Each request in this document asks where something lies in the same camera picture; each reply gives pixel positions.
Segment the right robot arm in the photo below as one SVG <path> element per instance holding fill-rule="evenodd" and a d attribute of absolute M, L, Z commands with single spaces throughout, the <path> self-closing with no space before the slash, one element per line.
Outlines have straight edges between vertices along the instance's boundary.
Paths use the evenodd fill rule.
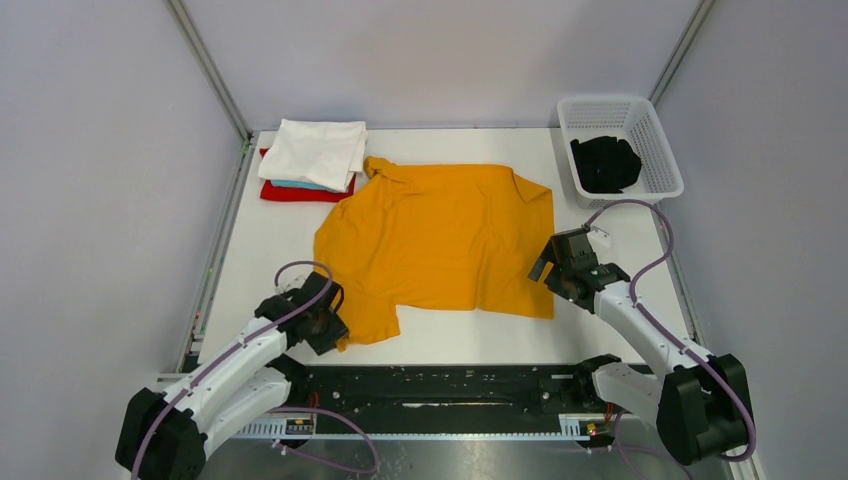
<path fill-rule="evenodd" d="M 577 405 L 597 412 L 611 404 L 637 416 L 684 466 L 749 459 L 757 430 L 744 366 L 667 327 L 618 265 L 598 260 L 588 233 L 583 227 L 551 236 L 529 277 L 611 326 L 649 370 L 612 354 L 585 360 L 575 371 Z"/>

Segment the white folded t shirt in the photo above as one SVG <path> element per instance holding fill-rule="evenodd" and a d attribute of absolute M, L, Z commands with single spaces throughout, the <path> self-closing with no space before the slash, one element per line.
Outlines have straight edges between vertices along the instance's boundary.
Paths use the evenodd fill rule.
<path fill-rule="evenodd" d="M 310 183 L 343 192 L 364 169 L 366 123 L 283 119 L 258 167 L 270 181 Z"/>

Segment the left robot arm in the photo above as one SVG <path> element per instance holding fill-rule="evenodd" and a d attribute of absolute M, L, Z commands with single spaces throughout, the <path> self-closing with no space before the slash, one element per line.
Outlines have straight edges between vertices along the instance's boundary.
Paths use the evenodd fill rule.
<path fill-rule="evenodd" d="M 128 402 L 116 462 L 134 479 L 196 479 L 226 440 L 265 412 L 310 399 L 306 367 L 287 356 L 307 341 L 318 353 L 345 335 L 344 299 L 329 268 L 311 262 L 299 288 L 264 300 L 212 360 L 161 392 L 139 390 Z"/>

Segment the red folded t shirt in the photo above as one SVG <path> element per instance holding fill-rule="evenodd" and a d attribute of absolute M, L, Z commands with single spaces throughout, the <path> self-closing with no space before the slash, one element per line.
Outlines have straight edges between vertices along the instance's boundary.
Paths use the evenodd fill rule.
<path fill-rule="evenodd" d="M 354 194 L 356 177 L 353 177 L 344 192 L 310 189 L 303 187 L 275 186 L 266 180 L 260 190 L 259 198 L 272 202 L 322 202 L 338 203 Z"/>

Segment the blue folded t shirt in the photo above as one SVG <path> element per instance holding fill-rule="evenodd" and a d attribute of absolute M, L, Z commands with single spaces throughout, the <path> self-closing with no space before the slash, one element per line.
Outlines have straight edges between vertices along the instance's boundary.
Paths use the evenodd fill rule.
<path fill-rule="evenodd" d="M 311 182 L 303 182 L 303 181 L 292 181 L 292 180 L 270 180 L 270 183 L 274 187 L 278 188 L 295 188 L 295 189 L 303 189 L 303 190 L 318 190 L 318 191 L 327 191 L 327 192 L 336 192 L 331 188 L 318 185 Z"/>

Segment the white plastic basket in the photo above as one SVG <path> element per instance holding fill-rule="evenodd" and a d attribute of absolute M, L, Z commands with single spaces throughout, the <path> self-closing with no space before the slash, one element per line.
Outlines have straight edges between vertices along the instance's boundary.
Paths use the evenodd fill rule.
<path fill-rule="evenodd" d="M 577 95 L 557 103 L 576 201 L 597 209 L 619 199 L 655 204 L 684 182 L 653 104 L 632 95 Z"/>

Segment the yellow t shirt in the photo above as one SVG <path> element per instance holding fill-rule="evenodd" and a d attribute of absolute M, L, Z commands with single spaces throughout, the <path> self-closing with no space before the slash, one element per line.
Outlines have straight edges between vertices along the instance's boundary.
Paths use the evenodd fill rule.
<path fill-rule="evenodd" d="M 548 187 L 494 164 L 370 157 L 365 170 L 314 236 L 344 289 L 348 345 L 398 336 L 401 306 L 553 318 L 552 294 L 529 277 L 554 232 Z"/>

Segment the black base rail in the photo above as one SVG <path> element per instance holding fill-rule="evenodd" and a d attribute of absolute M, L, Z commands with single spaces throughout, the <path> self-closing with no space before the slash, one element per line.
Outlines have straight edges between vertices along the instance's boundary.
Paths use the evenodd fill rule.
<path fill-rule="evenodd" d="M 575 365 L 306 366 L 271 362 L 293 383 L 291 407 L 322 407 L 368 434 L 551 433 L 558 414 L 601 414 L 591 375 L 603 355 Z"/>

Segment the black t shirt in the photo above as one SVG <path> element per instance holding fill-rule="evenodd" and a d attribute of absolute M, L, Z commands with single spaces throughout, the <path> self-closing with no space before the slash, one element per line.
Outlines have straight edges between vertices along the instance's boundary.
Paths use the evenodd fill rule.
<path fill-rule="evenodd" d="M 633 186 L 643 162 L 625 139 L 600 136 L 569 143 L 581 187 L 592 194 L 621 194 Z"/>

